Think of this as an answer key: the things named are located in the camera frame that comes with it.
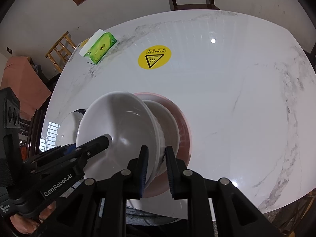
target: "marble table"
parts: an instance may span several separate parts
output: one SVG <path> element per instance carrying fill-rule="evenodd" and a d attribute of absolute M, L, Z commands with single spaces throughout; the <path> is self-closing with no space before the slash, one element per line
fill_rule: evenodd
<path fill-rule="evenodd" d="M 93 65 L 76 49 L 45 117 L 48 128 L 112 91 L 153 92 L 172 100 L 192 132 L 188 168 L 229 178 L 261 212 L 316 187 L 316 75 L 291 33 L 256 17 L 213 10 L 171 11 L 114 26 L 118 42 Z M 170 60 L 146 70 L 139 55 L 154 45 Z M 129 205 L 176 218 L 186 200 L 170 192 Z"/>

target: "human hand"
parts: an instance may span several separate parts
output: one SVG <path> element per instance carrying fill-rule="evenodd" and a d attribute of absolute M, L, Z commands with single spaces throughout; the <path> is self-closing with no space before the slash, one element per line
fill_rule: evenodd
<path fill-rule="evenodd" d="M 43 222 L 45 219 L 47 219 L 51 215 L 51 213 L 53 213 L 55 208 L 56 208 L 56 202 L 54 201 L 52 204 L 50 204 L 46 209 L 44 209 L 40 213 L 39 215 L 40 222 Z M 37 229 L 37 227 L 39 227 L 40 225 L 34 220 L 23 217 L 19 214 L 13 215 L 12 217 L 10 217 L 10 220 L 13 226 L 15 227 L 15 229 L 23 234 L 33 233 Z"/>

